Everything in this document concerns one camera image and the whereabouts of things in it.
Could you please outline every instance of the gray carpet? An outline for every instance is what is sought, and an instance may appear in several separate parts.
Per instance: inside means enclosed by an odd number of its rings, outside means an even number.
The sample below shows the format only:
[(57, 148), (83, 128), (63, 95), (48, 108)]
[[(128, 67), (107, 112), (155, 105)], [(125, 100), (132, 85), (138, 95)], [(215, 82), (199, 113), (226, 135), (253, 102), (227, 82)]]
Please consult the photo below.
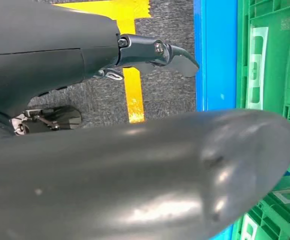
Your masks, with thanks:
[[(46, 3), (85, 2), (84, 0), (39, 0)], [(193, 0), (150, 0), (152, 18), (137, 19), (136, 33), (177, 45), (194, 54)], [(156, 69), (143, 74), (145, 118), (158, 119), (196, 110), (194, 77)], [(60, 91), (33, 98), (29, 106), (72, 105), (82, 112), (83, 127), (128, 123), (124, 82), (111, 79), (90, 80)]]

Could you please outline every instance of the screw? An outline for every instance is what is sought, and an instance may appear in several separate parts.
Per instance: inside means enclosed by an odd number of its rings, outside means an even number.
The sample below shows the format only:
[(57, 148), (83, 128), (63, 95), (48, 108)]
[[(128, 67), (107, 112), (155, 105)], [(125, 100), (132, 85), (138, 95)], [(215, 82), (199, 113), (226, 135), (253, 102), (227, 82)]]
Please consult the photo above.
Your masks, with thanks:
[(127, 47), (128, 45), (128, 42), (125, 38), (121, 38), (118, 41), (118, 45), (119, 47), (124, 48), (124, 47)]
[(164, 47), (163, 47), (163, 44), (162, 44), (161, 42), (156, 42), (155, 44), (155, 51), (159, 55), (162, 55), (164, 53)]

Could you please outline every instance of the shiny metal surface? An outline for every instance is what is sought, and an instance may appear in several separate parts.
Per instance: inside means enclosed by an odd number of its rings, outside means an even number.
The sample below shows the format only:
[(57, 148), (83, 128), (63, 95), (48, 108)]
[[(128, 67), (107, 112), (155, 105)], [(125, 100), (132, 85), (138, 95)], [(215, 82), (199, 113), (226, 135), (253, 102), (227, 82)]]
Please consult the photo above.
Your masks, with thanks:
[(0, 139), (0, 240), (206, 240), (290, 164), (290, 124), (235, 110)]

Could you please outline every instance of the dark gray robot arm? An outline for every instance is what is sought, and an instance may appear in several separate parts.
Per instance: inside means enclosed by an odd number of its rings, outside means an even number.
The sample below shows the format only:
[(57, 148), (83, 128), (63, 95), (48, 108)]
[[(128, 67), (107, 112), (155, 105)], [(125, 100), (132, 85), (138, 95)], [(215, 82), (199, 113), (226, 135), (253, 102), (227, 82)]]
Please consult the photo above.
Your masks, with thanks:
[(120, 36), (116, 22), (105, 16), (0, 0), (0, 113), (9, 118), (33, 97), (102, 76), (107, 68), (148, 72), (168, 65), (186, 76), (199, 70), (186, 50), (150, 37)]

